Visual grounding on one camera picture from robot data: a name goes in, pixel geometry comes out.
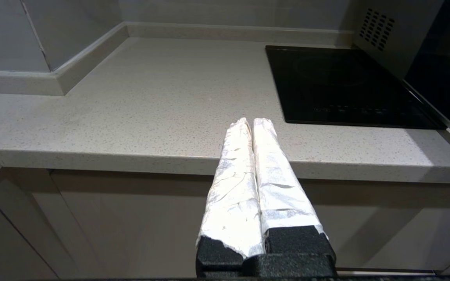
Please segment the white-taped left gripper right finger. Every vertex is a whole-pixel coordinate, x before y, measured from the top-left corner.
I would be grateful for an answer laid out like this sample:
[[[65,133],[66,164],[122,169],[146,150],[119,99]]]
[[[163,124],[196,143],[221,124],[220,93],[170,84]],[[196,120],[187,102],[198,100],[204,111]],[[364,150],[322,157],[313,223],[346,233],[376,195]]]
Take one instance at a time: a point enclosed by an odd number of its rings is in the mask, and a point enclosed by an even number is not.
[[[259,196],[259,254],[336,257],[313,205],[280,147],[273,122],[255,119],[252,149]]]

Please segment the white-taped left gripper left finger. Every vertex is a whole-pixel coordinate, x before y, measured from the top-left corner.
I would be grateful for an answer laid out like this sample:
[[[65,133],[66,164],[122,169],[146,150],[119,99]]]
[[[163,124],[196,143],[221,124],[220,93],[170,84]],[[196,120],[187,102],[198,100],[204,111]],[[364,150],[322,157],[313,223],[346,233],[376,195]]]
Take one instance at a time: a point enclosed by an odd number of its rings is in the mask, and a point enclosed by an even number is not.
[[[232,123],[207,195],[196,241],[195,270],[241,272],[248,258],[265,253],[259,194],[247,119]]]

